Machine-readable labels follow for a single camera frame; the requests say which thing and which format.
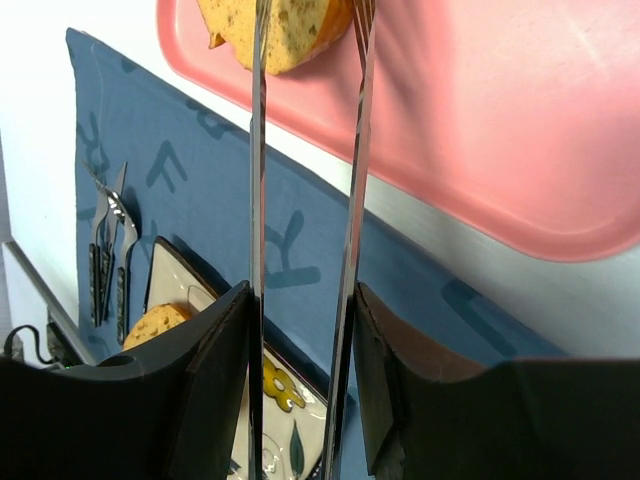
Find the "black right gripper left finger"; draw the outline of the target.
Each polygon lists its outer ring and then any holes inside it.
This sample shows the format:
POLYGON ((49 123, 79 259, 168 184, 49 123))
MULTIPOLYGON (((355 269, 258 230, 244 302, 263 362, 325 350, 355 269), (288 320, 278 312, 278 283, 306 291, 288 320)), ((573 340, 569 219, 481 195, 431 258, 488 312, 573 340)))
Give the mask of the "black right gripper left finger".
POLYGON ((223 479, 247 368, 250 292, 100 364, 1 362, 5 479, 223 479))

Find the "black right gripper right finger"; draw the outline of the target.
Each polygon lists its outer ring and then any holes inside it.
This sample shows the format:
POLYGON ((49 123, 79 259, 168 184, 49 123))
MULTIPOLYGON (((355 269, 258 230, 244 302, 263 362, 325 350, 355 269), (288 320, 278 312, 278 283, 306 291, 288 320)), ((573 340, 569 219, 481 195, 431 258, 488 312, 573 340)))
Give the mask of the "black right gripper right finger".
POLYGON ((378 479, 635 479, 635 360, 464 357, 355 291, 368 472, 378 479))

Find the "seeded bread slice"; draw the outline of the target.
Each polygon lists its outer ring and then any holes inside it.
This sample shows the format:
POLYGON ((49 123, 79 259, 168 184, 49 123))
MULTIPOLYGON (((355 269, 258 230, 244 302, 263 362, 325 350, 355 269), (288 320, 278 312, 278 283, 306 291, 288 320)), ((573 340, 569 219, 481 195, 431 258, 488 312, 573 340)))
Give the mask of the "seeded bread slice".
POLYGON ((192 313, 184 306, 173 303, 156 305, 148 310, 126 336, 123 350, 130 350, 184 323, 192 313))

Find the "seeded bread sandwich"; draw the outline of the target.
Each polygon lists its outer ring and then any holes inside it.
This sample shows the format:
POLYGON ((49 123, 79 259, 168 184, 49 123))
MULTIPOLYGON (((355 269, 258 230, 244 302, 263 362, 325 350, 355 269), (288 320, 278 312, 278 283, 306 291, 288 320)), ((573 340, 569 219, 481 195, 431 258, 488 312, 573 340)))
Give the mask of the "seeded bread sandwich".
MULTIPOLYGON (((200 1, 198 7, 210 36, 209 47, 231 45, 244 68, 253 66, 255 20, 259 1, 200 1)), ((349 27, 349 1, 272 1, 268 17, 266 73, 284 74, 311 60, 337 41, 349 27)))

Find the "metal kitchen tongs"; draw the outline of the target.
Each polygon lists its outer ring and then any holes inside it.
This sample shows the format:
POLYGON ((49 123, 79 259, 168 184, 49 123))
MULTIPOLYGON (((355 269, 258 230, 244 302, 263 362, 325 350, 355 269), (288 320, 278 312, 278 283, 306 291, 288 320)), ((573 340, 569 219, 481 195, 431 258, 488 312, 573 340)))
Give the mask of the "metal kitchen tongs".
MULTIPOLYGON (((250 122, 250 291, 252 314, 249 321, 249 477, 262 477, 263 432, 263 351, 265 273, 265 114, 267 36, 272 3, 255 6, 252 45, 252 89, 250 122)), ((360 256, 361 228, 369 166, 371 111, 374 78, 374 1, 355 1, 354 31, 362 69, 349 195, 349 217, 344 244, 341 284, 334 332, 328 407, 321 458, 323 479, 338 479, 341 473, 343 432, 351 345, 355 321, 355 289, 360 256)))

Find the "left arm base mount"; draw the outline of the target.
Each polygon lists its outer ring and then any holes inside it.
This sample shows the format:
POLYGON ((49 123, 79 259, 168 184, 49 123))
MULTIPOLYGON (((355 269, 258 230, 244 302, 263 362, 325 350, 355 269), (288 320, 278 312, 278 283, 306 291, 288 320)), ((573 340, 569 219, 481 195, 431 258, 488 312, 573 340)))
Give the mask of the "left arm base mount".
POLYGON ((44 322, 13 328, 1 343, 1 358, 47 371, 96 364, 78 328, 52 311, 44 322))

